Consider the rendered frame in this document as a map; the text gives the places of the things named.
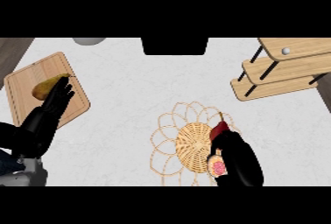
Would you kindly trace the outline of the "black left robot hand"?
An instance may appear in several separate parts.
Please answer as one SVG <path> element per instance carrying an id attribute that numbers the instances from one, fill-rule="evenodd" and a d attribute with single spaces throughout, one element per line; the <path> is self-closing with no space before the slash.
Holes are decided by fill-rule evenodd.
<path id="1" fill-rule="evenodd" d="M 68 77 L 62 77 L 43 105 L 32 109 L 20 126 L 0 122 L 0 148 L 12 151 L 13 158 L 40 158 L 47 152 L 59 118 L 75 94 L 71 88 Z"/>

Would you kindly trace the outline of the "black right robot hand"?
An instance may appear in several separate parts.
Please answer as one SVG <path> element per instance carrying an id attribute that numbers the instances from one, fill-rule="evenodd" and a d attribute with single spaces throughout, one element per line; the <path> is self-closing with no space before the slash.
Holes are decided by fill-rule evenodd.
<path id="1" fill-rule="evenodd" d="M 211 154 L 221 150 L 221 160 L 227 174 L 215 178 L 217 186 L 221 187 L 261 187 L 264 175 L 258 164 L 254 150 L 244 141 L 241 135 L 226 130 L 211 141 Z"/>

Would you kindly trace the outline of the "pink frosted cupcake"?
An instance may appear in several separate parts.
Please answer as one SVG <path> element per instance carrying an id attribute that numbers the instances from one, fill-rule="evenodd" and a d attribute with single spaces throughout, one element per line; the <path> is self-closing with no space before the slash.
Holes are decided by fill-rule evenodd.
<path id="1" fill-rule="evenodd" d="M 214 178 L 227 174 L 226 166 L 223 162 L 223 157 L 220 155 L 213 155 L 207 160 L 208 173 Z"/>

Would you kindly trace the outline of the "woven wicker flower placemat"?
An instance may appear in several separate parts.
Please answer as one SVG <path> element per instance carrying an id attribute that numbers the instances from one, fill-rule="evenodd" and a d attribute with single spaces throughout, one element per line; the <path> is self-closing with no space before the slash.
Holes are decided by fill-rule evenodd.
<path id="1" fill-rule="evenodd" d="M 149 169 L 159 175 L 162 186 L 215 186 L 208 173 L 207 157 L 211 150 L 210 133 L 221 121 L 235 127 L 230 115 L 199 102 L 177 102 L 158 116 L 158 127 L 150 133 Z"/>

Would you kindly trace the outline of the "wooden tiered shelf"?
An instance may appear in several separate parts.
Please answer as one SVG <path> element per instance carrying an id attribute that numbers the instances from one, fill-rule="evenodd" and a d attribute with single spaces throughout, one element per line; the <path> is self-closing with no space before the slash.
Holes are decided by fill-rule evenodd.
<path id="1" fill-rule="evenodd" d="M 306 90 L 331 74 L 331 38 L 258 38 L 260 47 L 230 81 L 239 101 Z M 282 48 L 289 54 L 282 55 Z"/>

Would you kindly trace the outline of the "yellow-brown pear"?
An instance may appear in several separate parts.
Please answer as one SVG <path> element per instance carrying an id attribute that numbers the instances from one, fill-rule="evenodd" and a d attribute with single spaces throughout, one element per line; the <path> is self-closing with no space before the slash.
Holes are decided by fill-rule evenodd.
<path id="1" fill-rule="evenodd" d="M 71 74 L 69 73 L 62 73 L 57 76 L 49 78 L 47 80 L 44 80 L 43 82 L 40 82 L 31 91 L 32 96 L 43 101 L 47 98 L 47 95 L 50 93 L 50 90 L 53 88 L 53 86 L 57 84 L 57 81 L 60 80 L 62 77 L 69 77 Z"/>

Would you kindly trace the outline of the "red chili pepper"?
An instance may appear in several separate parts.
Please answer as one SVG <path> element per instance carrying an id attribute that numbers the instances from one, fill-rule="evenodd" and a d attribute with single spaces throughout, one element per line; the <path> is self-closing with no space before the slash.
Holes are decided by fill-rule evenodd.
<path id="1" fill-rule="evenodd" d="M 218 124 L 214 126 L 214 128 L 211 129 L 211 133 L 210 133 L 210 139 L 213 140 L 226 130 L 229 130 L 229 126 L 227 126 L 227 123 L 226 121 L 223 120 L 223 116 L 221 116 L 223 113 L 218 113 L 220 115 L 220 122 Z"/>

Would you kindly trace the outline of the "wooden cutting board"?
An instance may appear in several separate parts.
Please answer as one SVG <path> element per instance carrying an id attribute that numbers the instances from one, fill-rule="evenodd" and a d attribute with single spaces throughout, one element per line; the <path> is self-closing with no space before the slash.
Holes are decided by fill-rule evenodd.
<path id="1" fill-rule="evenodd" d="M 43 104 L 32 96 L 35 85 L 59 74 L 71 75 L 68 83 L 72 85 L 75 94 L 59 119 L 57 127 L 69 123 L 88 110 L 90 102 L 78 82 L 78 77 L 68 64 L 65 54 L 56 52 L 4 77 L 4 91 L 15 126 L 22 124 L 32 109 Z"/>

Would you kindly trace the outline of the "grey round object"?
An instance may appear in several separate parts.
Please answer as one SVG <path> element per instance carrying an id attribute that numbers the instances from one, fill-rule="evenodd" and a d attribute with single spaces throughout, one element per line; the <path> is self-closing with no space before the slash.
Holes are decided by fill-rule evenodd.
<path id="1" fill-rule="evenodd" d="M 74 41 L 81 46 L 93 46 L 99 44 L 105 38 L 74 38 Z"/>

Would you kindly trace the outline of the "black appliance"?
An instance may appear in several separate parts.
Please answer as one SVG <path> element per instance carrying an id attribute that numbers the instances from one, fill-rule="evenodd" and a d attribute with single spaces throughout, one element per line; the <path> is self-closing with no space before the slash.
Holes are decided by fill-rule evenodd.
<path id="1" fill-rule="evenodd" d="M 146 55 L 204 55 L 207 38 L 142 38 Z"/>

